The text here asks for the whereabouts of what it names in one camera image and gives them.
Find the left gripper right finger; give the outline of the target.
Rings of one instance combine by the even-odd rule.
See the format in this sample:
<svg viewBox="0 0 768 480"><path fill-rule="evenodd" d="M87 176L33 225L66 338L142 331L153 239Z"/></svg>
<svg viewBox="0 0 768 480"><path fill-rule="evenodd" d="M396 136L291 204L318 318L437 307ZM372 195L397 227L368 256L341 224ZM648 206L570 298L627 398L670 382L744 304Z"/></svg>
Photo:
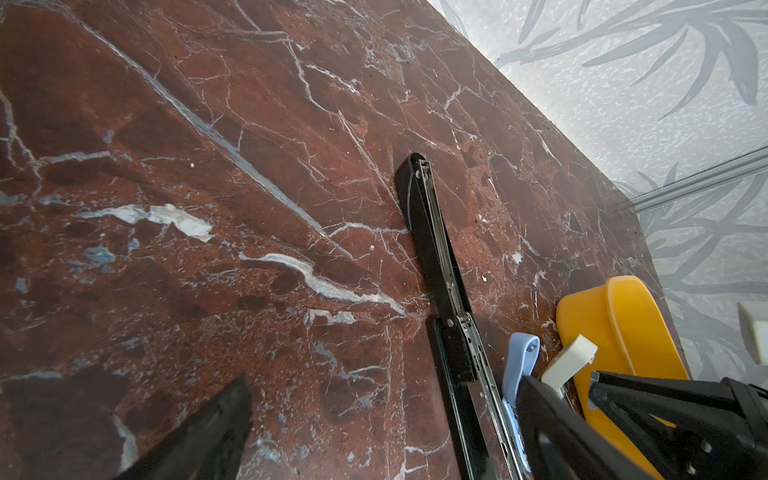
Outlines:
<svg viewBox="0 0 768 480"><path fill-rule="evenodd" d="M649 479L555 392L534 377L522 379L517 411L535 479Z"/></svg>

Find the white mini stapler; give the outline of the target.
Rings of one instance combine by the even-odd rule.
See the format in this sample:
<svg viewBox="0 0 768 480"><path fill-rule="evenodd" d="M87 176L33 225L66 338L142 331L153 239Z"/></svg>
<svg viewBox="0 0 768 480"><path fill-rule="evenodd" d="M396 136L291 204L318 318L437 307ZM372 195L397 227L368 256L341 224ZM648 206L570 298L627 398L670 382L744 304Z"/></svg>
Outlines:
<svg viewBox="0 0 768 480"><path fill-rule="evenodd" d="M543 371L540 381L550 387L560 399L565 398L565 385L586 365L592 364L598 346L579 334L564 347Z"/></svg>

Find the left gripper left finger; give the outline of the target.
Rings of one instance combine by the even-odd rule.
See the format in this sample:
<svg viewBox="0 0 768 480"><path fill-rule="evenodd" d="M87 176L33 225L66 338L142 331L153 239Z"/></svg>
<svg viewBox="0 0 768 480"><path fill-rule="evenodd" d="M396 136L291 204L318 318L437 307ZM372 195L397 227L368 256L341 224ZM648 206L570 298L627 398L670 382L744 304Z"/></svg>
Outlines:
<svg viewBox="0 0 768 480"><path fill-rule="evenodd" d="M119 479L235 479L253 427L247 377L237 376Z"/></svg>

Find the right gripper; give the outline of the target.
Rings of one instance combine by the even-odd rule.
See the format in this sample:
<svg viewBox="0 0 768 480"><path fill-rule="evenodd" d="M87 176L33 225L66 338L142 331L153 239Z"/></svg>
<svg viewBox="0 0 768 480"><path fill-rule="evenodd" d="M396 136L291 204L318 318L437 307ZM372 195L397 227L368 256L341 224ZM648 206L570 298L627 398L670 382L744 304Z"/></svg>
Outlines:
<svg viewBox="0 0 768 480"><path fill-rule="evenodd" d="M589 400L664 479L754 479L767 467L767 390L595 372Z"/></svg>

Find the blue mini stapler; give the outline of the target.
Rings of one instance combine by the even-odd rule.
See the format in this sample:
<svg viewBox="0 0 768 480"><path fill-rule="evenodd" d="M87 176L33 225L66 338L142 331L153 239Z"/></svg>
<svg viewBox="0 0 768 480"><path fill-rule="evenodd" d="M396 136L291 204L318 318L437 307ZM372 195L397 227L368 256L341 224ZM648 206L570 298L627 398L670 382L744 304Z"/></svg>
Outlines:
<svg viewBox="0 0 768 480"><path fill-rule="evenodd" d="M527 479L530 467L517 414L517 398L521 381L533 373L539 352L540 339L538 336L521 332L515 332L511 335L508 343L502 394L509 430L508 438L513 447L512 453L518 479Z"/></svg>

